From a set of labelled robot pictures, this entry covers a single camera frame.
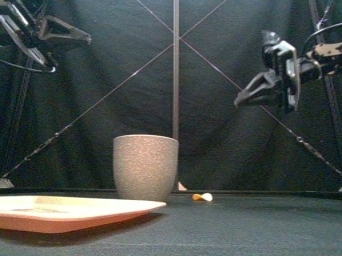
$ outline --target black backdrop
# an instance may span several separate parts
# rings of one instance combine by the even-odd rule
[[[18,187],[114,188],[113,139],[134,133],[173,136],[173,8],[171,0],[50,2],[47,13],[87,31],[93,44],[59,56],[54,75],[2,67],[3,173],[74,124],[11,173]],[[233,104],[240,88],[265,71],[261,31],[277,32],[298,49],[314,32],[308,1],[182,0],[179,14],[185,186],[338,190],[341,176],[297,141],[304,137],[340,167],[324,81],[304,87],[300,110],[288,115]],[[6,58],[14,59],[10,49]]]

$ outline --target diagonal cable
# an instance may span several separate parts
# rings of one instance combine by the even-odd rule
[[[101,100],[74,119],[74,121],[59,131],[55,133],[55,135],[43,142],[39,147],[30,153],[22,162],[2,176],[0,179],[4,179],[8,177],[8,175],[19,169],[19,167],[31,161],[32,157],[40,153],[40,151],[54,142],[56,138],[60,137],[60,135],[74,126],[74,124],[101,105],[101,103],[117,92],[119,88],[122,88],[126,83],[142,72],[142,70],[166,53],[166,51],[173,47],[173,44],[169,45],[159,53],[158,55],[127,77],[127,79],[101,98]]]
[[[137,0],[143,7],[147,9],[147,11],[151,13],[151,15],[159,20],[159,22],[166,26],[166,28],[171,31],[173,29],[167,26],[167,24],[163,22],[163,20],[155,15],[155,13],[151,11],[151,9],[142,3],[141,0]],[[207,13],[207,15],[195,23],[195,25],[186,31],[186,33],[179,37],[179,40],[187,45],[187,47],[198,54],[198,56],[207,62],[207,64],[211,66],[213,69],[215,69],[219,74],[230,81],[230,83],[242,90],[242,86],[238,85],[238,83],[225,74],[225,72],[214,65],[214,63],[201,54],[201,52],[185,41],[183,37],[199,26],[199,24],[214,14],[214,12],[222,7],[222,5],[227,2],[227,0],[223,0],[219,5]],[[289,128],[289,126],[272,114],[272,112],[264,107],[260,106],[264,111],[270,115],[270,117],[276,120],[276,122],[288,130],[288,132],[296,137],[297,142],[301,143],[306,149],[312,152],[312,154],[320,158],[326,165],[342,176],[341,170],[325,159],[324,155],[318,152],[318,150],[305,141],[304,137],[296,134],[296,132]]]

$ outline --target gray cup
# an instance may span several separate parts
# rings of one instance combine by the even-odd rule
[[[114,180],[122,199],[166,202],[178,170],[178,140],[147,134],[114,139]]]

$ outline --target white tray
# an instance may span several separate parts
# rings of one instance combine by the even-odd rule
[[[126,221],[165,207],[141,200],[56,196],[0,196],[0,228],[65,233]]]

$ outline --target black table surface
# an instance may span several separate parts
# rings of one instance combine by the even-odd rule
[[[118,198],[111,192],[34,194]],[[340,195],[214,193],[211,202],[191,195],[175,193],[165,208],[69,233],[0,230],[0,256],[342,255]]]

